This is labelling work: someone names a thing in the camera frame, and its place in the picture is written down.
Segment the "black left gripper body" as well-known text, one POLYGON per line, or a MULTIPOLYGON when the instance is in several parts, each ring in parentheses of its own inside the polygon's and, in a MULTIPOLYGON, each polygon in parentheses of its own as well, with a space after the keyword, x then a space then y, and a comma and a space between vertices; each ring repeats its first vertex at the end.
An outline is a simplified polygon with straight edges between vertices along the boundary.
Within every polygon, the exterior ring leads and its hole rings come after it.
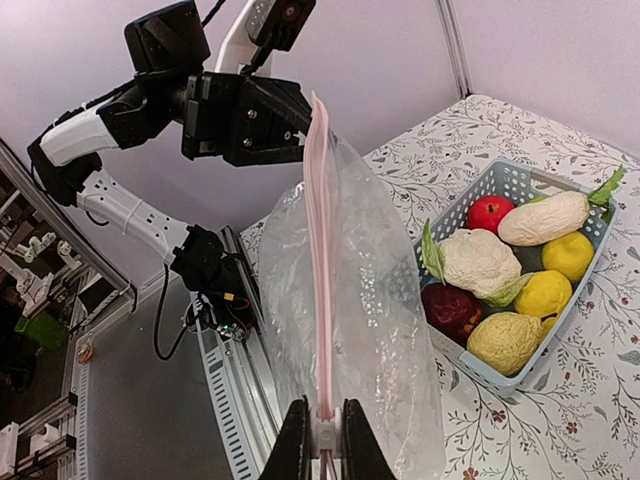
POLYGON ((248 76, 191 75, 181 121, 181 153, 190 160, 221 156, 232 165, 251 165, 251 152, 280 144, 280 121, 248 76))

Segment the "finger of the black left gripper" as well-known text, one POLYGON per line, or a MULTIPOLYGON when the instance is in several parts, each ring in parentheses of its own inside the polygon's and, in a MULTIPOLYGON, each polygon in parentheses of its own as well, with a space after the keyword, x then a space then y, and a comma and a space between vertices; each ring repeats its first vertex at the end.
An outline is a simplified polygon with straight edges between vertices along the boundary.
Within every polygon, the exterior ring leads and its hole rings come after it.
POLYGON ((287 130, 258 137, 242 135, 233 140, 224 160, 235 167, 278 165, 302 161, 303 146, 295 132, 287 130))
POLYGON ((243 91, 252 103, 275 113, 294 131, 308 132, 312 108, 298 83, 258 76, 243 76, 242 81, 243 91))

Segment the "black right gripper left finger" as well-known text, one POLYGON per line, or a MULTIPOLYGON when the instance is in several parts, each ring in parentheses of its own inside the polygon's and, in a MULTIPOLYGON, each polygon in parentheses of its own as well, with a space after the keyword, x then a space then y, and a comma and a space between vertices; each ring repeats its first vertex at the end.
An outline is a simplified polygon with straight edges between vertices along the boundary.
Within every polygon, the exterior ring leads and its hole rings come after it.
POLYGON ((306 397, 294 400, 260 480, 308 480, 311 478, 311 418, 306 397))

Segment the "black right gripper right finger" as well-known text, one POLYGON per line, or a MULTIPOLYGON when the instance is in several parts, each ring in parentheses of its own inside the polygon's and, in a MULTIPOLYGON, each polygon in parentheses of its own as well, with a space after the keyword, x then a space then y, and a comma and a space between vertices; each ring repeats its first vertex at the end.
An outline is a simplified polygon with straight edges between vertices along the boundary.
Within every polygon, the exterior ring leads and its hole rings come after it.
POLYGON ((342 478, 347 480, 396 479, 357 399, 346 399, 343 404, 342 478))

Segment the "clear zip top bag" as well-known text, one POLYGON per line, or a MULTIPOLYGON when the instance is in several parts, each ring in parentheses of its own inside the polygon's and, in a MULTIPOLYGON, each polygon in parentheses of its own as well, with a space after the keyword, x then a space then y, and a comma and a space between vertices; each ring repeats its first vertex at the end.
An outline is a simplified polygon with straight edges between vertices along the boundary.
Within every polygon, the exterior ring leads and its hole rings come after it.
POLYGON ((258 258, 281 426, 294 400, 309 404, 310 479, 343 479, 346 399, 360 402, 396 479, 439 478, 441 388, 415 249, 386 188, 333 133, 320 100, 303 179, 268 217, 258 258))

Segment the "red apple toy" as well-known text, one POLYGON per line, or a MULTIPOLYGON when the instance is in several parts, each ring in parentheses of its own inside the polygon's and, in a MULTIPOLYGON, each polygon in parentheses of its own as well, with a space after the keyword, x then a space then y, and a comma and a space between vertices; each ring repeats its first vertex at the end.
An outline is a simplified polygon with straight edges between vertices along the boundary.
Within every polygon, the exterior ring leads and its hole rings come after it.
POLYGON ((481 197, 469 209, 467 226, 469 229, 483 229, 497 234, 500 222, 514 208, 506 197, 481 197))

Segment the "white radish toy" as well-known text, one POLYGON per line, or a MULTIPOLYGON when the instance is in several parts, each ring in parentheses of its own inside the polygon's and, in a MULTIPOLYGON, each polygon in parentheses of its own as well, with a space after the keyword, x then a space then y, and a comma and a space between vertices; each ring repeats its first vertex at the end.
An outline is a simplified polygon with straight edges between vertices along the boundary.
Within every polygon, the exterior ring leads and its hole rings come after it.
POLYGON ((585 194, 562 191, 541 197, 511 210, 498 225, 498 237, 505 243, 526 247, 539 246, 578 231, 589 219, 591 211, 600 209, 600 219, 609 224, 613 212, 610 201, 624 176, 623 166, 597 190, 585 194))

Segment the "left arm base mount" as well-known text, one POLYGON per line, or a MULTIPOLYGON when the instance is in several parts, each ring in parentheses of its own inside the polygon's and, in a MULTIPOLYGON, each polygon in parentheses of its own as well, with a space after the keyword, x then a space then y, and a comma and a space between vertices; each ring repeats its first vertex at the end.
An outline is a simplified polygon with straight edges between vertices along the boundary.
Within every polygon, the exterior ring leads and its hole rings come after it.
POLYGON ((252 301, 241 278, 242 256, 227 251, 219 236, 198 225, 186 228, 173 248, 169 269, 194 294, 188 323, 242 342, 252 325, 252 301))

